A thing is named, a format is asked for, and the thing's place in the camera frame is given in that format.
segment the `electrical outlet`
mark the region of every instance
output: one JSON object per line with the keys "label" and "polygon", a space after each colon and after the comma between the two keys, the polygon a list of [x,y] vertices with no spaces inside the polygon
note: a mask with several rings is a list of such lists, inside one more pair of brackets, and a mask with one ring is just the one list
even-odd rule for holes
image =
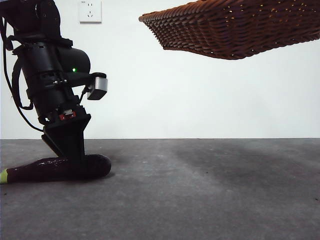
{"label": "electrical outlet", "polygon": [[101,0],[81,0],[78,5],[80,23],[101,23]]}

